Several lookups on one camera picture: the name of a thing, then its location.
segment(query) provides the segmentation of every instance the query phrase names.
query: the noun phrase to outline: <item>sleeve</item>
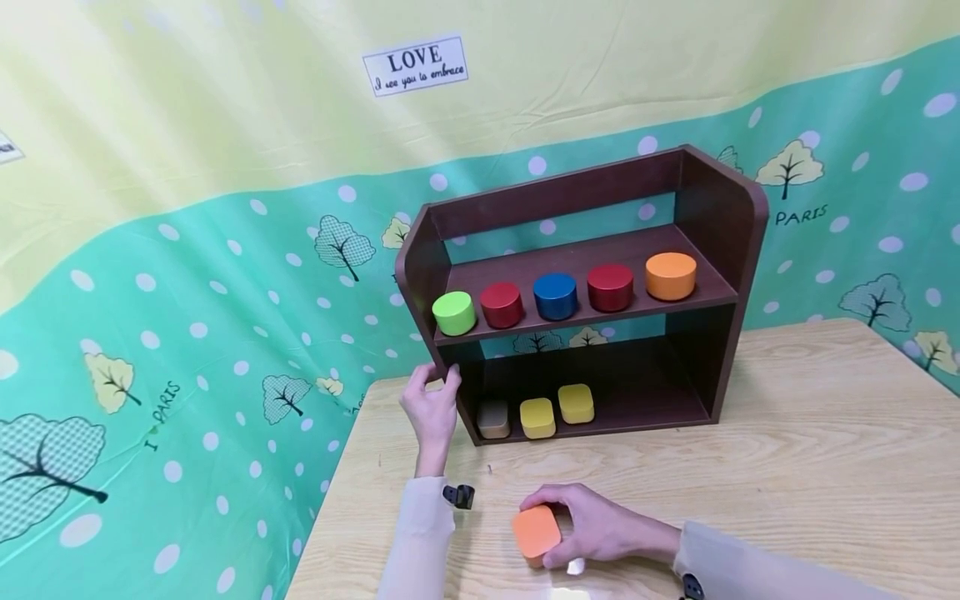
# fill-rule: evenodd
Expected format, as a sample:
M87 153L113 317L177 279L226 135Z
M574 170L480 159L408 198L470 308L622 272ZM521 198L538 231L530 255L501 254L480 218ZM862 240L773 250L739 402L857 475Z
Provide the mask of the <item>sleeve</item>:
M445 477L407 482L377 600L443 600L446 551L454 529L445 485Z
M685 597L699 600L898 597L821 566L769 554L691 522L684 526L673 570L683 580Z

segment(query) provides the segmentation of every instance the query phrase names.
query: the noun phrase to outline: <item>wooden table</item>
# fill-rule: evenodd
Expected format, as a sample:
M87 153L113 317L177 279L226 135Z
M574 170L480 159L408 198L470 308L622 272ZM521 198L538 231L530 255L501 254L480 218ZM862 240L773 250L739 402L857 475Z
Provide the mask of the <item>wooden table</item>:
M374 597L417 455L404 383L367 394L289 600ZM576 481L906 597L960 597L960 399L854 321L745 333L718 425L480 448L460 427L447 474L477 491L456 515L448 598L676 600L670 573L641 561L528 570L518 503Z

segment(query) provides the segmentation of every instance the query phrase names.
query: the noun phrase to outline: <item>black clip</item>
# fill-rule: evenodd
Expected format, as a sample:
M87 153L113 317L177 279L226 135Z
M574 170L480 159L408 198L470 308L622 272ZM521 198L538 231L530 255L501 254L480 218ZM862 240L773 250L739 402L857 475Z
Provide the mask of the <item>black clip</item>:
M444 486L444 498L447 502L463 511L470 510L473 506L473 488L470 486Z

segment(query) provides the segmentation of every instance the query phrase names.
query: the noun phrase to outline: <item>right hand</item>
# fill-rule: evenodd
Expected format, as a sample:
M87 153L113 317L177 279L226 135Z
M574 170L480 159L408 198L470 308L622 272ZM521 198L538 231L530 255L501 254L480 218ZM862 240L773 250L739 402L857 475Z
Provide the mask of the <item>right hand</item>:
M562 504L570 511L573 533L543 556L543 566L565 566L577 558L615 561L641 556L672 564L680 551L680 530L610 502L583 484L545 485L520 504Z

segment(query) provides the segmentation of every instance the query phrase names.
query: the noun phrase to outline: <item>dark red cylinder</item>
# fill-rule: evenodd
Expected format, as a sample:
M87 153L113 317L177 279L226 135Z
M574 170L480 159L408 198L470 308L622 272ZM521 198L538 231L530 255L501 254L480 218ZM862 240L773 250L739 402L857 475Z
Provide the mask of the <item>dark red cylinder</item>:
M520 290L509 281L499 281L484 290L480 294L480 308L487 324L494 329L513 327L523 319Z
M607 264L587 274L590 306L603 313L615 313L634 299L634 273L623 265Z

